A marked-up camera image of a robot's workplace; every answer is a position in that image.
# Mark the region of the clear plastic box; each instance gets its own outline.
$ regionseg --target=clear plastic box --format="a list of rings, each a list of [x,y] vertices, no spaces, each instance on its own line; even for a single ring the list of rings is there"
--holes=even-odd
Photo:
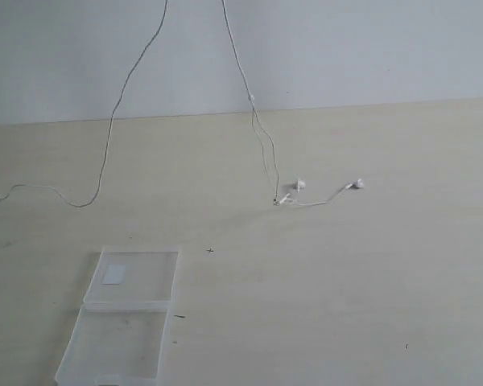
[[[155,386],[178,250],[102,250],[56,373],[59,386]]]

